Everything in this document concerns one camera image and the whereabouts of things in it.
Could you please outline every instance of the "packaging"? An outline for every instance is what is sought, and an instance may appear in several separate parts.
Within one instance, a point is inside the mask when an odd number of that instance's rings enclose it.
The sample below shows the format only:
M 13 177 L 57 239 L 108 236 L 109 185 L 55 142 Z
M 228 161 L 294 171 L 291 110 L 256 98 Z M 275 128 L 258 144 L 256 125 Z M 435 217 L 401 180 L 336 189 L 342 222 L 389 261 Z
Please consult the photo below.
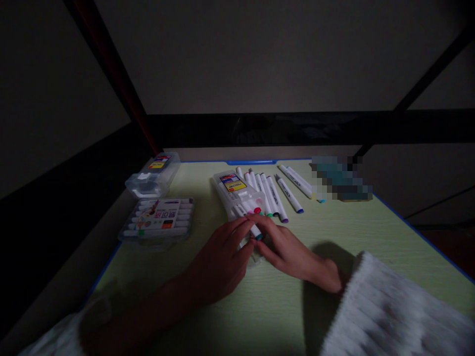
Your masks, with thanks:
M 229 221 L 247 214 L 260 214 L 264 211 L 264 193 L 257 192 L 253 187 L 248 185 L 247 182 L 243 181 L 235 171 L 229 170 L 217 173 L 213 176 L 213 180 L 221 202 L 228 214 Z M 250 234 L 251 233 L 256 239 L 264 238 L 256 226 L 253 226 Z M 242 240 L 238 249 L 242 248 L 248 242 L 250 234 Z M 253 268 L 263 260 L 264 257 L 259 254 L 257 250 L 254 250 L 247 263 L 247 268 Z
M 139 199 L 160 198 L 168 193 L 168 187 L 180 168 L 176 152 L 162 152 L 139 173 L 132 174 L 125 186 Z
M 118 238 L 134 247 L 166 251 L 189 237 L 193 211 L 193 198 L 139 200 Z

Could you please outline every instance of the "light green desk surface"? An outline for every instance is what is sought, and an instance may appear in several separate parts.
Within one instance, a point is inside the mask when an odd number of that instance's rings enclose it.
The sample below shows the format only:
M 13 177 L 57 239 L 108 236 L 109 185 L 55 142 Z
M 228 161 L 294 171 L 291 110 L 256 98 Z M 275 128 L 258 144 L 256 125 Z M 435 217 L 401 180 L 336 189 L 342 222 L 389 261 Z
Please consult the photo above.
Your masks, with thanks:
M 311 181 L 309 162 L 293 160 L 278 164 L 290 165 Z M 249 167 L 242 166 L 243 171 Z M 122 245 L 93 295 L 107 295 L 113 313 L 117 314 L 183 271 L 216 227 L 227 220 L 210 178 L 235 168 L 225 162 L 183 163 L 168 196 L 195 198 L 190 238 L 167 252 L 137 251 Z M 252 168 L 267 175 L 281 173 L 277 165 Z M 328 200 L 319 204 L 284 179 L 305 210 L 304 214 L 295 213 L 281 194 L 289 217 L 286 226 L 306 246 L 338 256 L 344 253 L 329 241 L 352 255 L 367 250 L 437 298 L 474 316 L 475 286 L 379 199 L 356 203 Z M 230 296 L 194 312 L 157 336 L 150 353 L 315 354 L 336 308 L 337 301 L 332 296 L 264 261 L 247 272 Z

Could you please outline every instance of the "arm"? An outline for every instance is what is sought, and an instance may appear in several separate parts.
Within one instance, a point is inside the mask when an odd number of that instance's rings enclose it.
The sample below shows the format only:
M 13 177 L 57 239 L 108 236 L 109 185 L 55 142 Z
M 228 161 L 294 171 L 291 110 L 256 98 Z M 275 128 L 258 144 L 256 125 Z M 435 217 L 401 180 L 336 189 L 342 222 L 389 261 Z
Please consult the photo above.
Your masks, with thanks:
M 234 291 L 244 278 L 255 240 L 236 250 L 253 225 L 240 218 L 220 226 L 185 272 L 122 316 L 84 335 L 82 344 L 87 354 L 138 354 L 153 334 Z
M 262 241 L 257 241 L 256 248 L 275 268 L 292 277 L 309 281 L 327 292 L 343 293 L 347 278 L 335 262 L 311 252 L 288 228 L 276 225 L 272 219 L 261 215 L 248 218 L 271 237 L 275 252 Z

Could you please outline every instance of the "white fuzzy sleeve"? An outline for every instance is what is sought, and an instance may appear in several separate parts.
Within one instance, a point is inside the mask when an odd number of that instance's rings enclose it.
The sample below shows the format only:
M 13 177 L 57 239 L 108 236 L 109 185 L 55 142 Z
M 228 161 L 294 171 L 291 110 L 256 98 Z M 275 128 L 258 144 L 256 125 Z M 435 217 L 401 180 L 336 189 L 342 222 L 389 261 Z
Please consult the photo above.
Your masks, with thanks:
M 473 356 L 475 323 L 362 252 L 321 354 Z
M 71 314 L 56 324 L 36 342 L 25 348 L 19 356 L 82 356 L 81 332 L 88 332 L 107 323 L 111 318 L 106 298 L 97 299 L 77 314 Z

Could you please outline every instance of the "wrist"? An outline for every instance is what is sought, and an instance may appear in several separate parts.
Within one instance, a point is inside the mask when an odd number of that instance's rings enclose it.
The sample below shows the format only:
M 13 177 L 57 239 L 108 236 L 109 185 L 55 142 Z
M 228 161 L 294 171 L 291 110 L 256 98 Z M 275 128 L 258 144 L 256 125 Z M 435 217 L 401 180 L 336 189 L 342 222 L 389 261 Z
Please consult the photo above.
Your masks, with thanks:
M 340 293 L 344 286 L 336 263 L 317 255 L 314 261 L 308 281 L 329 293 Z

